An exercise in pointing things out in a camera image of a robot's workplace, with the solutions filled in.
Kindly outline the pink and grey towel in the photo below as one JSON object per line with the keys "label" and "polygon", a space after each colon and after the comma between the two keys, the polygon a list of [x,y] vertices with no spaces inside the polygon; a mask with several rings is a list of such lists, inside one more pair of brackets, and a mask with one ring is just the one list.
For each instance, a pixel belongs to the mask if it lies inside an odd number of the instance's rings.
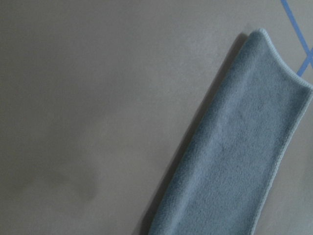
{"label": "pink and grey towel", "polygon": [[220,84],[149,229],[251,235],[313,87],[253,31]]}

